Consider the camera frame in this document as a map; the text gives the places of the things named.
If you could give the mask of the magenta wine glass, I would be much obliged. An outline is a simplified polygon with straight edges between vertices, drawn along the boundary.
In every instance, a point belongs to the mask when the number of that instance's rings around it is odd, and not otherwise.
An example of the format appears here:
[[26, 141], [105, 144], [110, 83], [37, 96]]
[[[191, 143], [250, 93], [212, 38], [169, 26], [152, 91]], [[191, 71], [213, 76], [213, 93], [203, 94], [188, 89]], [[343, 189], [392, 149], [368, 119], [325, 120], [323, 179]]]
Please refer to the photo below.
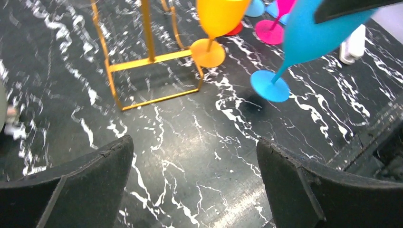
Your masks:
[[255, 33], [259, 40], [270, 45], [277, 45], [283, 42], [284, 28], [279, 22], [284, 15], [291, 12], [295, 2], [295, 0], [275, 0], [271, 4], [276, 6], [276, 19], [274, 21], [262, 20], [255, 25]]

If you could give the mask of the light blue wine glass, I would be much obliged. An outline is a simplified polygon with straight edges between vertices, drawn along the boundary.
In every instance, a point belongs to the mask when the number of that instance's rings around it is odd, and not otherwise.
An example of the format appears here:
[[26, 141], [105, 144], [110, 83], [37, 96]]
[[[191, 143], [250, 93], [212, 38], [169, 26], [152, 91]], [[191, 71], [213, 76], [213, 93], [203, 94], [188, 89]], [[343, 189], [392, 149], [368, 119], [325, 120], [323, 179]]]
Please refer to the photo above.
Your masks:
[[248, 9], [245, 12], [245, 16], [247, 17], [260, 17], [265, 12], [265, 3], [263, 0], [252, 0]]
[[292, 65], [305, 63], [336, 49], [375, 9], [341, 16], [316, 23], [314, 14], [322, 0], [298, 0], [291, 11], [285, 28], [283, 51], [285, 59], [276, 74], [258, 70], [250, 77], [254, 91], [272, 102], [284, 102], [289, 98], [289, 87], [281, 75]]

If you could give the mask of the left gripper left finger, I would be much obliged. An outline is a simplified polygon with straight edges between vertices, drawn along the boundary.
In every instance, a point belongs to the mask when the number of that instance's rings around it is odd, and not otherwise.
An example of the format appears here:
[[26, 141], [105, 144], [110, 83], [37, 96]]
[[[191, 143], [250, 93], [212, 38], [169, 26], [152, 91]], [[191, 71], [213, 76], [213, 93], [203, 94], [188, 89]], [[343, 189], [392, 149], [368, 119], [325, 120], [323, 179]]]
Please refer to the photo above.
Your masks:
[[0, 183], [3, 228], [111, 228], [134, 156], [124, 135], [59, 166]]

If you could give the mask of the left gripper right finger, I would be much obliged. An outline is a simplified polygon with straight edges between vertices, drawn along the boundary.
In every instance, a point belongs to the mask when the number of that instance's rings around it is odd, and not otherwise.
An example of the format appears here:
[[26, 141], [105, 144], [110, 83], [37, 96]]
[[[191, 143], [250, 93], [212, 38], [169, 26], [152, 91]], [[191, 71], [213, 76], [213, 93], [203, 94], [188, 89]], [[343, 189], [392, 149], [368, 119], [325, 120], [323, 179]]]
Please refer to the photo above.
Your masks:
[[278, 228], [400, 228], [401, 183], [333, 169], [262, 137], [256, 147]]

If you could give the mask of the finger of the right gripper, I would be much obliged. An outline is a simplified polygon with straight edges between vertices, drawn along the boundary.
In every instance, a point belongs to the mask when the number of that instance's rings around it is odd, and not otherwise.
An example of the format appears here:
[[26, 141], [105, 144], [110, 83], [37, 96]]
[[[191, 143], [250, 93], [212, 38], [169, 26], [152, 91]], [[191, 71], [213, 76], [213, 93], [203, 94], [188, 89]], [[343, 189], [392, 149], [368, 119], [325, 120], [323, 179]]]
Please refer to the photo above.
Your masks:
[[403, 0], [324, 0], [314, 13], [315, 23], [323, 23], [345, 15], [400, 3]]

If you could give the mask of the yellow wine glass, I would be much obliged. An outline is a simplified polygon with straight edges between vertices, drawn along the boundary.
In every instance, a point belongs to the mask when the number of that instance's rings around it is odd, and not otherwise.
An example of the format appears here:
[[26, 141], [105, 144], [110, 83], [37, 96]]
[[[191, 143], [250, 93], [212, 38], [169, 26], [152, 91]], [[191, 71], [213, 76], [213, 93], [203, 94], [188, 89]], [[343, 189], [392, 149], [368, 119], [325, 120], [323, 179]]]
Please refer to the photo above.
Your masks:
[[217, 67], [226, 57], [226, 51], [215, 39], [231, 32], [241, 22], [249, 0], [198, 0], [196, 8], [199, 24], [208, 38], [192, 43], [192, 58], [201, 67]]

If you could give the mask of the red wine glass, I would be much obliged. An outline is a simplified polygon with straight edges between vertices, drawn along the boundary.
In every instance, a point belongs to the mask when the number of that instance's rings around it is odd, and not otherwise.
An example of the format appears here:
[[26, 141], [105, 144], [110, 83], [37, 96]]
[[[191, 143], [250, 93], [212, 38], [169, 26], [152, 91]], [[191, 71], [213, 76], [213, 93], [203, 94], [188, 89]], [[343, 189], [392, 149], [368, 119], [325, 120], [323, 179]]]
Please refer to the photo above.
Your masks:
[[243, 24], [242, 21], [229, 33], [227, 33], [225, 36], [235, 36], [239, 34], [243, 30]]

